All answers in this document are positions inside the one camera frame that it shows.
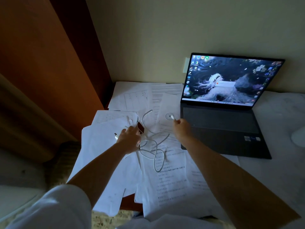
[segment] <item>white shirt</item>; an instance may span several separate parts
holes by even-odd
[[[297,220],[287,228],[304,227],[304,221]],[[20,214],[7,229],[36,229],[36,228],[73,228],[91,229],[91,204],[86,193],[73,185],[60,185],[47,192],[32,207]],[[201,219],[193,219],[178,215],[163,215],[150,222],[147,219],[132,219],[119,229],[163,229],[163,228],[204,228],[218,229],[221,225]]]

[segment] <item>laptop bezel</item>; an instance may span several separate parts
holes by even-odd
[[[188,66],[188,69],[187,69],[187,72],[186,72],[186,76],[185,76],[183,90],[184,90],[185,85],[186,85],[186,81],[187,81],[187,77],[188,77],[188,72],[189,72],[189,68],[190,68],[190,65],[191,65],[191,58],[193,57],[193,55],[196,55],[196,56],[215,56],[215,57],[226,57],[226,58],[238,58],[238,59],[261,59],[261,60],[268,60],[268,61],[281,61],[282,62],[282,66],[285,63],[285,59],[248,57],[248,56],[233,56],[233,55],[218,55],[218,54],[195,53],[195,52],[193,52],[193,53],[191,53],[191,57],[190,57],[190,61],[189,61],[189,66]],[[276,73],[274,74],[274,76],[271,77],[271,79],[269,81],[269,84],[271,83],[273,78],[277,75],[279,70],[280,69],[278,69],[276,71]],[[268,85],[262,90],[261,95],[266,90]],[[245,105],[218,104],[218,103],[210,103],[210,102],[182,100],[182,98],[183,98],[183,92],[182,92],[180,103],[181,104],[187,104],[187,105],[193,105],[193,106],[203,106],[203,107],[224,108],[224,109],[234,109],[234,110],[245,110],[245,111],[247,111],[247,110],[250,110],[250,109],[252,109],[254,107],[254,105],[256,104],[257,100],[261,97],[261,95],[256,99],[256,101],[254,102],[253,106],[245,106]]]

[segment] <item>floor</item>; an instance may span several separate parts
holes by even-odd
[[[63,143],[57,155],[51,160],[44,163],[45,179],[48,190],[61,184],[65,184],[76,162],[81,144],[79,142]],[[4,229],[17,215],[10,217],[0,223],[0,229]],[[92,229],[115,228],[125,224],[132,218],[132,211],[120,210],[115,217],[109,217],[103,213],[92,211]],[[224,229],[234,229],[231,224],[220,220],[209,219],[208,221],[222,224]]]

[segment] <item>white tablecloth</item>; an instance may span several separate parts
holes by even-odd
[[[305,148],[290,138],[305,125],[305,94],[264,92],[253,111],[272,160],[239,157],[240,165],[305,217]]]

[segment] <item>white round object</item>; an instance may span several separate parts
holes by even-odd
[[[305,147],[305,126],[291,135],[291,140],[300,147]]]

